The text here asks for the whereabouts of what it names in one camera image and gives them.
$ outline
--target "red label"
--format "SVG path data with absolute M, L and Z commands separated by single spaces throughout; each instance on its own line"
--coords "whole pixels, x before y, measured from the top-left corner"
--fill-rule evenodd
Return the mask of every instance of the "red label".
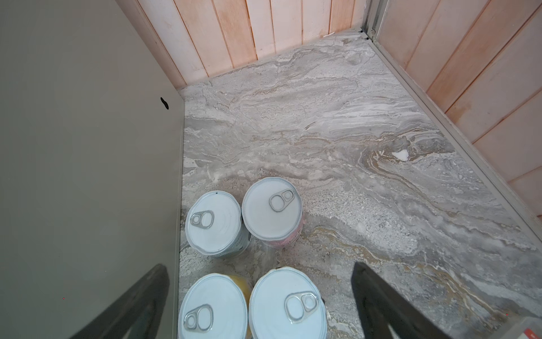
M 523 331 L 523 333 L 527 336 L 527 338 L 529 339 L 540 339 L 536 334 L 534 334 L 534 332 L 528 328 L 526 329 L 525 331 Z

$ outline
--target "baseboard trim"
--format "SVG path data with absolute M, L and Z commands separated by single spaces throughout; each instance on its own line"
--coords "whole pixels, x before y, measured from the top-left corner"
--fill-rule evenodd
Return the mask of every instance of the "baseboard trim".
M 397 64 L 384 47 L 378 42 L 371 40 L 368 40 L 368 42 L 384 64 L 391 70 L 435 125 L 437 125 L 446 139 L 451 142 L 457 152 L 472 167 L 482 182 L 510 213 L 510 216 L 518 223 L 521 230 L 531 239 L 538 250 L 542 252 L 542 222 L 527 208 L 520 197 L 497 174 L 446 114 L 435 105 L 424 90 Z

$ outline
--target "wood paneling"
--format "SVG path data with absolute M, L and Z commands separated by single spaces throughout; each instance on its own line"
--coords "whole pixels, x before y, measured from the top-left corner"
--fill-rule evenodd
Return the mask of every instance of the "wood paneling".
M 405 69 L 438 0 L 389 0 L 378 39 Z
M 302 1 L 303 43 L 307 43 L 329 33 L 331 0 Z
M 233 68 L 211 0 L 175 0 L 181 18 L 209 76 Z
M 509 185 L 535 215 L 542 214 L 542 167 L 510 181 Z
M 271 0 L 277 53 L 301 45 L 301 0 Z
M 213 1 L 234 67 L 256 61 L 256 49 L 244 0 Z
M 471 142 L 542 87 L 541 34 L 539 9 L 448 110 L 450 120 Z
M 207 78 L 173 0 L 139 0 L 139 3 L 186 83 Z
M 489 0 L 441 0 L 406 72 L 427 91 Z
M 491 0 L 427 94 L 447 111 L 542 0 Z
M 542 166 L 542 92 L 522 105 L 474 146 L 510 181 Z
M 258 59 L 276 53 L 270 0 L 246 0 Z
M 330 33 L 340 32 L 352 27 L 354 0 L 332 0 Z
M 137 0 L 117 0 L 117 4 L 134 26 L 173 86 L 177 89 L 186 86 L 186 82 L 184 82 L 177 66 L 175 66 L 139 2 Z
M 363 13 L 365 11 L 366 0 L 356 0 L 354 2 L 354 13 L 352 14 L 352 28 L 361 29 Z

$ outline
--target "pink can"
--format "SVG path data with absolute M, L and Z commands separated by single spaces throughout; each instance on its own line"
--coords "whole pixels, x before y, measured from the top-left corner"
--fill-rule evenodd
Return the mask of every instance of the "pink can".
M 253 184 L 241 210 L 248 231 L 275 248 L 292 244 L 305 224 L 301 197 L 283 178 L 268 177 Z

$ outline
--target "gray wall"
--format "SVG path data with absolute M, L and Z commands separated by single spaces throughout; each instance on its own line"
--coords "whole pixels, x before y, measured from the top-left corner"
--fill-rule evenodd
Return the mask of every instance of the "gray wall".
M 0 16 L 2 337 L 68 337 L 157 263 L 176 336 L 182 99 L 112 0 Z

